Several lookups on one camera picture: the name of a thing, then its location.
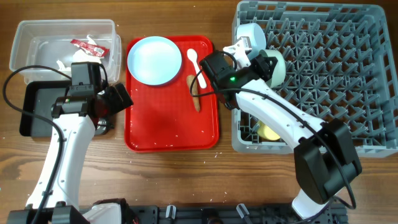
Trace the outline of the pale green rice bowl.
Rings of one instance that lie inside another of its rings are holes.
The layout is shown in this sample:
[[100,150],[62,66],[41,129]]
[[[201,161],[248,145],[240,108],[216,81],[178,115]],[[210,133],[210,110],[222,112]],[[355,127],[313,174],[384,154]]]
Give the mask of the pale green rice bowl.
[[278,50],[261,50],[259,52],[262,56],[265,57],[275,57],[277,59],[277,63],[275,64],[275,68],[270,80],[266,81],[266,84],[270,88],[274,88],[280,84],[282,84],[285,80],[286,76],[286,66],[285,60],[282,54]]

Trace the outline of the light blue bowl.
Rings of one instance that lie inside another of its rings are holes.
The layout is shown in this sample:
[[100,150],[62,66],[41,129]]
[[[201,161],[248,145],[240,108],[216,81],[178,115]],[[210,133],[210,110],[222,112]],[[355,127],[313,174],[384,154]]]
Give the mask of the light blue bowl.
[[256,23],[241,24],[237,28],[237,38],[248,37],[252,50],[248,53],[249,60],[259,54],[260,50],[266,49],[266,37],[261,26]]

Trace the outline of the white tissue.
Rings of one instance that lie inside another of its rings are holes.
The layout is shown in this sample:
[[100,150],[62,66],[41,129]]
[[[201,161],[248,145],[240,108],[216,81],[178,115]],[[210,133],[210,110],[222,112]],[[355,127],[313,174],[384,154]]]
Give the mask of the white tissue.
[[[72,63],[73,62],[97,62],[101,63],[101,59],[99,57],[95,57],[90,54],[89,51],[79,48],[72,56]],[[59,71],[61,72],[70,72],[71,67],[66,67],[63,62],[57,60],[57,65],[59,66]]]

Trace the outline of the red sauce packet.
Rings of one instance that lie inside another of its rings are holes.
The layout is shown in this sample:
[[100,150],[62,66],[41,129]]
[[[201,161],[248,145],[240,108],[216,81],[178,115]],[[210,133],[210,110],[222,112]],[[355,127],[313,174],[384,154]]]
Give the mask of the red sauce packet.
[[103,58],[109,52],[109,49],[107,49],[106,47],[89,44],[88,42],[82,42],[76,39],[73,39],[70,43],[83,49],[85,52],[87,52],[87,54],[99,58]]

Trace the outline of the light blue plate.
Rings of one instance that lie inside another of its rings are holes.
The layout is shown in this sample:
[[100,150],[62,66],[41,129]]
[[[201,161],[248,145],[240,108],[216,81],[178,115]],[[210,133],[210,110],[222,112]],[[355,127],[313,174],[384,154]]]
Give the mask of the light blue plate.
[[173,80],[182,67],[182,53],[170,39],[146,37],[136,42],[127,55],[127,69],[138,82],[150,86]]

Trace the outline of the yellow plastic cup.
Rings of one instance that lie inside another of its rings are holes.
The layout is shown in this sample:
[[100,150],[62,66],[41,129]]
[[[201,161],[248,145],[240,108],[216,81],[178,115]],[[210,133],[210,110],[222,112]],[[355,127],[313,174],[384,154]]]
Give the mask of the yellow plastic cup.
[[262,121],[258,121],[257,124],[259,125],[257,135],[261,138],[269,141],[278,141],[280,139],[280,136]]

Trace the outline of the white plastic spoon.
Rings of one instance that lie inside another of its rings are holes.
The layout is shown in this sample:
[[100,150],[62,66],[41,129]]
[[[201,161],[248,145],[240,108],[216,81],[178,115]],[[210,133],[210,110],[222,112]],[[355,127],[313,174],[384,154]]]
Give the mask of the white plastic spoon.
[[205,78],[203,76],[203,74],[200,72],[199,66],[198,66],[198,54],[194,49],[188,49],[187,50],[187,57],[189,59],[189,61],[192,62],[195,71],[197,72],[198,76],[198,82],[199,82],[199,86],[202,89],[205,89],[207,87]]

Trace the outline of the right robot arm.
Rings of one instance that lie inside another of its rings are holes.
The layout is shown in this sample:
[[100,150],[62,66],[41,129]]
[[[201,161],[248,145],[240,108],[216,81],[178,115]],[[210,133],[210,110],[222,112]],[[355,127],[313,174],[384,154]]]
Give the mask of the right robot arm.
[[206,56],[200,66],[213,93],[228,109],[240,109],[262,121],[293,149],[300,192],[292,208],[302,223],[316,219],[346,188],[356,208],[350,182],[362,166],[349,128],[339,119],[314,117],[273,91],[283,82],[285,60],[277,50],[260,50],[251,60],[224,51]]

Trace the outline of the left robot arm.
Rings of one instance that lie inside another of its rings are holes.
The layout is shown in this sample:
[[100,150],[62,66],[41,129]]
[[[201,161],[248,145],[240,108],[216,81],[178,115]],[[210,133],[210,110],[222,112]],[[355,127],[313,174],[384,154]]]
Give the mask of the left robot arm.
[[86,151],[100,118],[132,106],[125,86],[73,85],[52,106],[52,138],[38,183],[25,209],[8,223],[131,223],[134,213],[123,198],[99,200],[79,211],[78,194]]

